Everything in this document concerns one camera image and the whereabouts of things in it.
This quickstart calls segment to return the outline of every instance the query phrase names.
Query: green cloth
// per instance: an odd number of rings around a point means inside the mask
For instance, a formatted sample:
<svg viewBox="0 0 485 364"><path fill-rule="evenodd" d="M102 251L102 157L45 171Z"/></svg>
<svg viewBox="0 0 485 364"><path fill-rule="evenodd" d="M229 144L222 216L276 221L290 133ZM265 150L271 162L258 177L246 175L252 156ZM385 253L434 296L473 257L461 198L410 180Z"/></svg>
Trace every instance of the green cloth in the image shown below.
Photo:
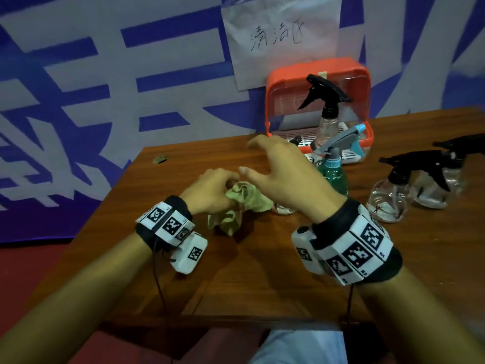
<svg viewBox="0 0 485 364"><path fill-rule="evenodd" d="M234 232L239 230L244 211L264 212L269 211L273 206L273 201L270 198L264 196L255 185L247 181L234 184L226 192L226 196L240 204L239 210L210 214L207 225L210 230L219 226L229 236L233 236Z"/></svg>

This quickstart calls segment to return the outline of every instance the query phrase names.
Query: wrist-mounted device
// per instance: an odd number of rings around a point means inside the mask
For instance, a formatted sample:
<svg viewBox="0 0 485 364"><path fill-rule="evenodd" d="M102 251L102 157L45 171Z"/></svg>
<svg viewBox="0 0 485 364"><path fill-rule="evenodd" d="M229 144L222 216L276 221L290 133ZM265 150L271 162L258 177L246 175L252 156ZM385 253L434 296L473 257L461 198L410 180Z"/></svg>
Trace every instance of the wrist-mounted device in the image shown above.
<svg viewBox="0 0 485 364"><path fill-rule="evenodd" d="M135 231L153 252L172 252L173 268L188 275L207 247L207 240L192 231L194 227L183 199L171 195L139 217Z"/></svg>
<svg viewBox="0 0 485 364"><path fill-rule="evenodd" d="M296 230L292 242L308 271L328 272L342 285L386 281L403 265L385 228L350 198L324 222Z"/></svg>

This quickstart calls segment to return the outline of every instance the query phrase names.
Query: backdrop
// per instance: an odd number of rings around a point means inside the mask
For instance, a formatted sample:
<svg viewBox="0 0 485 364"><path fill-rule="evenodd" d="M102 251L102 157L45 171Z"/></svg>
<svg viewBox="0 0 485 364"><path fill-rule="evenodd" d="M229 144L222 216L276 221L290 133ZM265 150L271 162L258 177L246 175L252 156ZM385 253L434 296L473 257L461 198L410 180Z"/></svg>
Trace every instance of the backdrop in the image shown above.
<svg viewBox="0 0 485 364"><path fill-rule="evenodd" d="M263 129L224 1L0 1L0 242L75 235L144 146ZM338 55L372 117L484 104L484 25L485 0L343 0Z"/></svg>

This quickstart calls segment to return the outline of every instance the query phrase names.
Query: trigger sprayer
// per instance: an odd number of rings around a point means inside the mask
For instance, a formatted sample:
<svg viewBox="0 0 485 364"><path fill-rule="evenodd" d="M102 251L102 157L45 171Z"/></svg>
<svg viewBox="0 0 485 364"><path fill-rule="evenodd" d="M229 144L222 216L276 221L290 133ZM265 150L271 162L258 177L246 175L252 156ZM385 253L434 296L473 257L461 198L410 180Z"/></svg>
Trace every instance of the trigger sprayer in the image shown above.
<svg viewBox="0 0 485 364"><path fill-rule="evenodd" d="M379 162L392 166L388 177L374 184L367 209L374 218L394 223L403 219L411 201L409 179L411 172L421 170L434 183L447 187L443 177L443 153L425 150L380 158Z"/></svg>
<svg viewBox="0 0 485 364"><path fill-rule="evenodd" d="M315 139L315 146L319 148L338 133L338 104L353 102L353 99L328 79L309 74L306 80L311 84L311 88L308 96L306 96L298 109L305 108L316 99L321 99L325 102L320 126L317 131L317 139Z"/></svg>
<svg viewBox="0 0 485 364"><path fill-rule="evenodd" d="M433 146L447 149L442 153L439 174L433 177L431 174L421 172L412 186L412 192L414 200L422 206L443 209L465 188L461 169L467 155L485 154L485 133L433 142Z"/></svg>
<svg viewBox="0 0 485 364"><path fill-rule="evenodd" d="M365 129L364 124L359 124L327 140L319 148L315 148L315 141L310 144L314 165L330 185L342 195L349 194L347 175L342 169L342 151L349 149L363 157L364 152L359 145L359 137Z"/></svg>

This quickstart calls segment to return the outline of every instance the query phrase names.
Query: hand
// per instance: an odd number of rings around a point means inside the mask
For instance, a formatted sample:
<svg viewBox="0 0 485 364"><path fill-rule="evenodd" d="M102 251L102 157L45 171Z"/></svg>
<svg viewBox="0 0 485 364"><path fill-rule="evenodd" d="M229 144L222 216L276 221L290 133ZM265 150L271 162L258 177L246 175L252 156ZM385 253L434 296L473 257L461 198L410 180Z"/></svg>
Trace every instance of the hand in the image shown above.
<svg viewBox="0 0 485 364"><path fill-rule="evenodd" d="M312 222L320 223L346 201L347 198L332 188L300 149L286 139L258 135L247 146L266 151L271 173L262 175L247 167L240 167L239 172L273 202L296 209Z"/></svg>
<svg viewBox="0 0 485 364"><path fill-rule="evenodd" d="M239 174L223 168L209 169L185 189L180 198L185 201L192 215L227 211L235 206L234 201L226 196L226 183L229 180L238 181Z"/></svg>

